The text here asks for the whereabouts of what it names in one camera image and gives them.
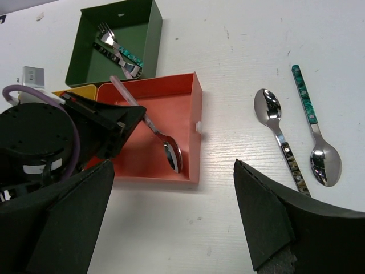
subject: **spoon handle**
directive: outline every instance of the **spoon handle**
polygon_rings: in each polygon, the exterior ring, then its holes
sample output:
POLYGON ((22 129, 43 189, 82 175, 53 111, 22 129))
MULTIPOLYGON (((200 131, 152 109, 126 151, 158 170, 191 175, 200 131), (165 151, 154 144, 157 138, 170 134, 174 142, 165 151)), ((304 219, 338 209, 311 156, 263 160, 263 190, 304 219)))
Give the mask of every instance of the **spoon handle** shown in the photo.
MULTIPOLYGON (((127 90, 127 88, 122 84, 117 76, 110 76, 110 81, 113 83, 115 88, 118 90, 121 96, 131 105, 131 106, 139 106, 136 99, 132 96, 132 94, 127 90)), ((157 133, 158 130, 156 126, 152 123, 151 119, 147 114, 143 117, 144 123, 154 132, 157 133)))
POLYGON ((306 111, 308 122, 309 122, 309 124, 317 124, 318 123, 317 117, 315 116, 314 108, 313 108, 312 102, 310 100, 301 69, 299 68, 298 65, 294 65, 291 68, 291 71, 293 72, 295 84, 297 84, 297 89, 301 96, 303 107, 306 111))
POLYGON ((310 193, 309 193, 307 184, 304 181, 303 175, 298 167, 298 163, 293 155, 293 152, 291 151, 289 144, 287 142, 283 142, 283 143, 280 142, 280 147, 285 156, 287 165, 289 166, 290 173, 295 181, 295 184, 297 185, 298 191, 301 194, 304 194, 304 195, 310 197, 310 193))

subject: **pink spoon handle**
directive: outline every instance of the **pink spoon handle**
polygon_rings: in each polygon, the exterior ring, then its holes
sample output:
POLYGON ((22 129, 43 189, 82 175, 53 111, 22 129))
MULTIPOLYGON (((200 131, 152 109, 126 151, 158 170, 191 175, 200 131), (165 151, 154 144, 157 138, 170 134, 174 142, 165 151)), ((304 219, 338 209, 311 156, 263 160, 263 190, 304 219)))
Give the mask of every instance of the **pink spoon handle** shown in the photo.
MULTIPOLYGON (((139 106, 136 99, 132 96, 132 94, 127 90, 127 88, 122 84, 122 82, 118 79, 117 76, 110 76, 110 81, 113 83, 115 88, 119 91, 120 95, 131 105, 131 106, 139 106)), ((151 119, 147 114, 144 115, 144 123, 154 132, 157 133, 158 130, 155 125, 152 123, 151 119)))

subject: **green metal tray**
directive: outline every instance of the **green metal tray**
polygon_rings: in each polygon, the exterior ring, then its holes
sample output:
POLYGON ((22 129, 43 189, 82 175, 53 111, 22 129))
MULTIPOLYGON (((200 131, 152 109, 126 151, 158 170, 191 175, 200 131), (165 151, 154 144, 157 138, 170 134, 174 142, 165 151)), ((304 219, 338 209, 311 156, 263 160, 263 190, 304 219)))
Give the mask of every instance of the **green metal tray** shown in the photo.
POLYGON ((154 0, 126 0, 81 10, 66 85, 79 87, 87 84, 100 86, 109 82, 111 75, 126 80, 121 68, 97 52, 92 43, 98 39, 98 25, 106 22, 115 33, 118 43, 143 61, 139 79, 156 76, 159 55, 162 16, 154 0))

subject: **spoon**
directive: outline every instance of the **spoon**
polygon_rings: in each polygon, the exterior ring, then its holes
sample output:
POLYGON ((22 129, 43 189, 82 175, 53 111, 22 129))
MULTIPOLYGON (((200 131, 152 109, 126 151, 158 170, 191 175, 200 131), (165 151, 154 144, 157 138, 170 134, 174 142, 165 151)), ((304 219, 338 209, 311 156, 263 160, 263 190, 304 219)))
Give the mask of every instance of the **spoon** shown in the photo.
POLYGON ((312 172, 317 181, 326 187, 332 187, 341 176, 342 162, 340 155, 322 137, 301 69, 298 65, 294 65, 291 71, 293 72, 295 83, 297 84, 297 89, 301 96, 309 125, 311 126, 312 136, 315 140, 315 146, 310 154, 312 172))
POLYGON ((260 123, 267 126, 274 132, 298 191, 310 197, 309 190, 298 167, 297 161, 294 158, 291 148, 279 127, 281 119, 281 106, 279 100, 271 91, 261 89, 256 93, 254 108, 257 119, 260 123))
MULTIPOLYGON (((119 91, 119 93, 124 97, 124 99, 131 105, 131 106, 139 106, 136 99, 129 93, 126 87, 119 81, 117 76, 110 76, 110 81, 119 91)), ((147 114, 144 115, 144 123, 153 131, 153 133, 161 139, 164 143, 165 153, 167 160, 169 161, 170 166, 176 173, 180 173, 183 168, 183 157, 181 156, 181 150, 177 145, 176 141, 168 135, 162 134, 156 126, 152 123, 151 119, 148 117, 147 114)))

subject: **orange tray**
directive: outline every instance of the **orange tray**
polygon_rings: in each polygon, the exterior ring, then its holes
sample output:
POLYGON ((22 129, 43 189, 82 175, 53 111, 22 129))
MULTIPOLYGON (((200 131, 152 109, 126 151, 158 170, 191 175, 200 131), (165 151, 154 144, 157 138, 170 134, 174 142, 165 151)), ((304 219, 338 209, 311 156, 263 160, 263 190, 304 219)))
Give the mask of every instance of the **orange tray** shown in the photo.
MULTIPOLYGON (((169 165, 162 141, 141 122, 112 162, 115 177, 123 180, 199 183, 202 90, 196 73, 124 82, 138 103, 164 134, 173 137, 182 152, 182 172, 169 165)), ((96 100, 127 105, 113 84, 103 84, 96 100)), ((98 163, 94 158, 88 166, 98 163)))

